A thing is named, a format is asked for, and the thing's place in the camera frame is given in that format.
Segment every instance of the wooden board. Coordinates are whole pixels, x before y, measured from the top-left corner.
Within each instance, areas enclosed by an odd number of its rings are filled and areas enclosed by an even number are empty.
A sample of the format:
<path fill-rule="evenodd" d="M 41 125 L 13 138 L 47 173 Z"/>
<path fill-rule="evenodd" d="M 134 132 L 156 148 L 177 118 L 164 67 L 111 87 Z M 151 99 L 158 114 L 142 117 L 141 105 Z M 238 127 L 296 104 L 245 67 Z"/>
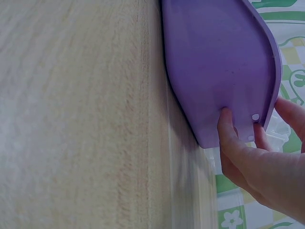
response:
<path fill-rule="evenodd" d="M 158 1 L 0 1 L 0 228 L 216 228 Z"/>

